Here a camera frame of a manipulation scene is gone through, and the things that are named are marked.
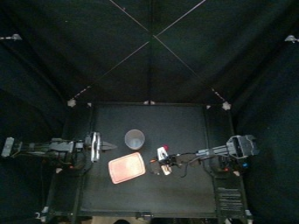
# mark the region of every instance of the pink tray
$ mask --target pink tray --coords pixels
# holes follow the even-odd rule
[[[146,174],[146,164],[139,152],[109,162],[109,172],[114,184],[119,184]]]

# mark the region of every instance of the round object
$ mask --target round object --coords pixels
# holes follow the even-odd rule
[[[141,131],[139,129],[131,129],[127,133],[126,133],[126,145],[127,147],[137,151],[139,150],[146,142],[146,135],[143,133],[143,131]]]

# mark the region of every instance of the black backdrop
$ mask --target black backdrop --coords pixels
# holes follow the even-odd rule
[[[87,86],[79,102],[223,103],[215,88],[238,133],[259,141],[246,176],[257,219],[298,222],[299,44],[285,42],[299,34],[298,4],[2,1],[0,36],[23,37],[0,42],[2,142],[59,137]],[[2,222],[42,210],[41,169],[41,160],[2,161]]]

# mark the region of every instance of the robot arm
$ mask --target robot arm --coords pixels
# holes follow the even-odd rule
[[[99,132],[87,136],[86,142],[69,141],[54,138],[49,143],[23,143],[9,137],[2,153],[3,158],[17,158],[19,156],[37,156],[49,158],[59,168],[78,168],[82,158],[86,158],[87,151],[91,151],[91,162],[99,161],[99,152],[115,149],[114,144],[103,145]]]
[[[161,170],[163,170],[165,175],[169,175],[173,172],[173,166],[182,167],[183,164],[195,166],[203,160],[214,158],[219,158],[218,167],[222,167],[225,170],[231,168],[231,170],[238,171],[241,167],[247,165],[245,159],[259,153],[255,140],[255,137],[251,135],[233,136],[226,145],[170,156],[165,147],[162,147],[158,149],[158,157],[150,163],[153,173],[159,174]]]

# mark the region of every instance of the pink plate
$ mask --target pink plate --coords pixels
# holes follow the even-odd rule
[[[146,174],[146,164],[139,152],[109,162],[109,172],[114,184],[119,184]]]

